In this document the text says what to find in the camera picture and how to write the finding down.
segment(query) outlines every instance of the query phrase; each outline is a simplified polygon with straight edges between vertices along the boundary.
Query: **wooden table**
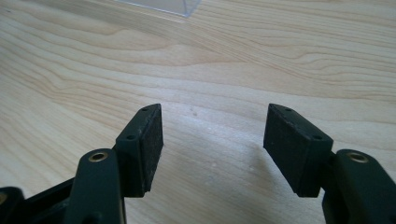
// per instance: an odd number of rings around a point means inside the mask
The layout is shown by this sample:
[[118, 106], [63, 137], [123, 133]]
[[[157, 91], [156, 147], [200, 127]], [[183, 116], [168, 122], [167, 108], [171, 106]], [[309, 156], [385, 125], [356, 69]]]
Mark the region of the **wooden table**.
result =
[[324, 223], [262, 148], [269, 103], [396, 179], [396, 2], [203, 0], [188, 19], [109, 0], [0, 1], [0, 186], [25, 197], [163, 106], [129, 223]]

